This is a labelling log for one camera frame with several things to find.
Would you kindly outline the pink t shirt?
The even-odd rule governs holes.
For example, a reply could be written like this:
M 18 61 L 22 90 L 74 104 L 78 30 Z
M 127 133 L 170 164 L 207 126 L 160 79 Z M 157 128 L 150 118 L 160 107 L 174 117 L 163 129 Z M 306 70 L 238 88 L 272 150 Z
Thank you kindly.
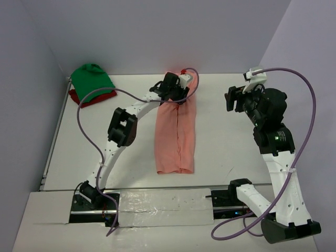
M 182 105 L 159 106 L 155 122 L 154 157 L 157 174 L 194 173 L 196 94 Z

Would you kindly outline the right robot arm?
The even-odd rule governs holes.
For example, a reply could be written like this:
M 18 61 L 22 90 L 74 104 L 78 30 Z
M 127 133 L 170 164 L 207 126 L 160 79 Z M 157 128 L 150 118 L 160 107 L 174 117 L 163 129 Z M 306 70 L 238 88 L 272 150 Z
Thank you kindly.
M 224 95 L 227 111 L 244 112 L 254 125 L 253 137 L 266 163 L 275 203 L 267 201 L 246 178 L 229 184 L 228 199 L 233 205 L 244 203 L 261 220 L 264 238 L 270 244 L 301 239 L 321 233 L 303 200 L 294 166 L 295 144 L 282 122 L 287 95 L 274 88 L 257 85 L 250 91 L 230 87 Z

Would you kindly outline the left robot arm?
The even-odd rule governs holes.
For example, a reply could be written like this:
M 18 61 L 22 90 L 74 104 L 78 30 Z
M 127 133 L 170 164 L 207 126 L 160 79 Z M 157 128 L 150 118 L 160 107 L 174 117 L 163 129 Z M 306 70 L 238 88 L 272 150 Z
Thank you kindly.
M 186 71 L 180 75 L 167 72 L 163 80 L 151 87 L 142 98 L 120 89 L 120 92 L 133 97 L 136 102 L 124 109 L 119 107 L 115 109 L 107 130 L 107 143 L 104 151 L 99 149 L 84 132 L 79 116 L 82 102 L 79 103 L 76 113 L 78 127 L 84 137 L 100 154 L 100 162 L 98 162 L 97 167 L 79 187 L 79 194 L 84 198 L 84 203 L 90 209 L 101 207 L 109 198 L 108 195 L 103 193 L 107 179 L 120 154 L 134 142 L 138 121 L 163 103 L 183 104 L 190 91 L 188 86 L 193 80 L 192 75 Z

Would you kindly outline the green folded t shirt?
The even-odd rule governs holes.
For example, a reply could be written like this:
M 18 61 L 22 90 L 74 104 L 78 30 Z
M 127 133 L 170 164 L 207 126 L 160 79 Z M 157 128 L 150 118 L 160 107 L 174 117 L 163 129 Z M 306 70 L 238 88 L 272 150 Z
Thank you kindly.
M 108 74 L 97 64 L 84 64 L 71 74 L 71 82 L 79 100 L 88 93 L 100 88 L 115 88 Z M 108 93 L 113 90 L 102 90 L 91 94 L 85 101 L 90 101 L 96 95 Z

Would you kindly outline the red folded t shirt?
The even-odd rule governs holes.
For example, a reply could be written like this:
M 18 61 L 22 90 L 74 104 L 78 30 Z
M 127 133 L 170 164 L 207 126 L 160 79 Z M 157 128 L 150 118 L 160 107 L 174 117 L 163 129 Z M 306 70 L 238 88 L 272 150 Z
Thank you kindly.
M 71 89 L 68 94 L 70 95 L 72 101 L 74 101 L 77 105 L 79 105 L 80 103 L 80 100 L 79 100 L 79 97 L 75 91 L 75 89 Z M 97 103 L 100 103 L 100 102 L 103 102 L 103 101 L 106 101 L 110 98 L 113 98 L 117 96 L 117 93 L 115 91 L 111 91 L 111 92 L 108 92 L 108 93 L 103 93 L 101 95 L 96 95 L 94 98 L 92 98 L 90 101 L 85 101 L 81 108 L 85 108 L 85 107 L 88 107 L 88 106 L 91 106 L 91 105 L 94 105 L 94 104 L 97 104 Z

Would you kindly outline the silver taped panel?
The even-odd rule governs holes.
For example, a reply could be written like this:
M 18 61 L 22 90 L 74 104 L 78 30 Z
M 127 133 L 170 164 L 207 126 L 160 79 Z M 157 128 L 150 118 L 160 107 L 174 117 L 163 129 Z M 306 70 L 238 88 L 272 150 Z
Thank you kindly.
M 120 193 L 120 227 L 199 226 L 214 224 L 208 188 L 124 190 Z

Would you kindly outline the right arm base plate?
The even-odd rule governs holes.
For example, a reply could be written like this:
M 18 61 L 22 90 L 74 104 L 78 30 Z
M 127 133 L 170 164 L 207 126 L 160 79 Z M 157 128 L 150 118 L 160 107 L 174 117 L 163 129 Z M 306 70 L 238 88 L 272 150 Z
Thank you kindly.
M 243 202 L 231 199 L 228 190 L 211 190 L 205 198 L 211 199 L 214 219 L 231 219 L 251 212 Z

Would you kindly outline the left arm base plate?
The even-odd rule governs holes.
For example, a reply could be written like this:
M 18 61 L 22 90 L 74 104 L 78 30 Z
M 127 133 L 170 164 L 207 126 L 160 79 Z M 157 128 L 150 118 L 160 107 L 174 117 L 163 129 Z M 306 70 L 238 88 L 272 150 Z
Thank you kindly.
M 105 227 L 111 227 L 116 217 L 115 203 L 105 198 L 99 206 L 92 205 L 79 193 L 72 197 L 69 223 L 100 223 Z

